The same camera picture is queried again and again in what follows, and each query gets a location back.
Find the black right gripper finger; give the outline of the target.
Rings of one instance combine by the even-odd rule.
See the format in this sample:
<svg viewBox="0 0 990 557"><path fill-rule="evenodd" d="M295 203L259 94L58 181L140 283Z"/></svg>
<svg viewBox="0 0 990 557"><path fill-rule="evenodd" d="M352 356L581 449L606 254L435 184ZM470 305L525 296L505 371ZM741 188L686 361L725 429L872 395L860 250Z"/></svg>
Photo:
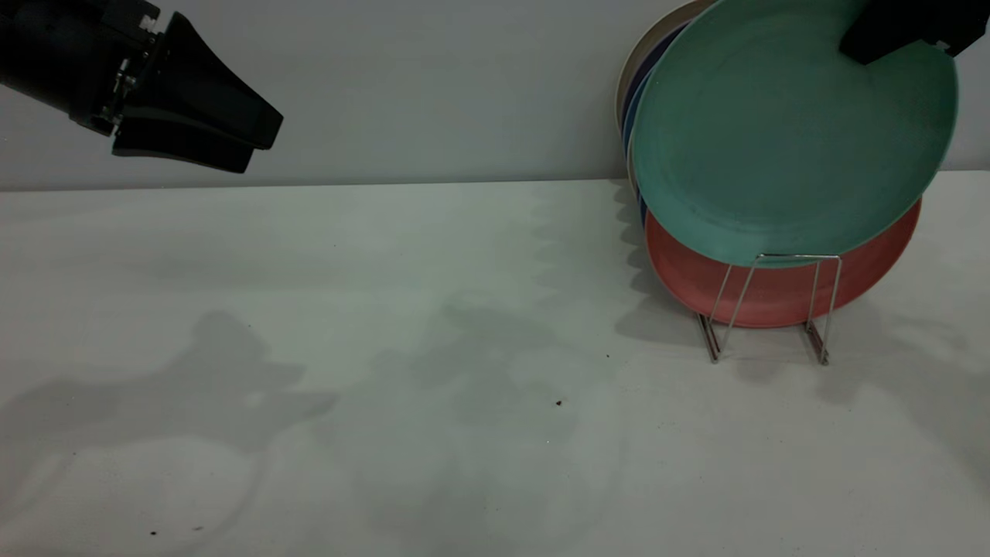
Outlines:
<svg viewBox="0 0 990 557"><path fill-rule="evenodd" d="M869 1L846 29L839 52L862 66L919 41L949 54L937 38L948 7L950 1Z"/></svg>
<svg viewBox="0 0 990 557"><path fill-rule="evenodd" d="M956 57L986 33L989 1L945 1L945 53Z"/></svg>

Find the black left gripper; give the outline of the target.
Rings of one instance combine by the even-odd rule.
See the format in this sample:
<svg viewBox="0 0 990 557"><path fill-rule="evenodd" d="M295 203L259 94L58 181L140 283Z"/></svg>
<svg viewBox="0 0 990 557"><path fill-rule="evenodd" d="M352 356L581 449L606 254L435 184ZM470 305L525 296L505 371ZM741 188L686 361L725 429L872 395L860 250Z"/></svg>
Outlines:
<svg viewBox="0 0 990 557"><path fill-rule="evenodd" d="M3 1L2 85L111 136L116 156L194 163L242 174L271 149L284 118L220 60L180 12L156 41L148 1ZM121 103L152 47L155 108Z"/></svg>

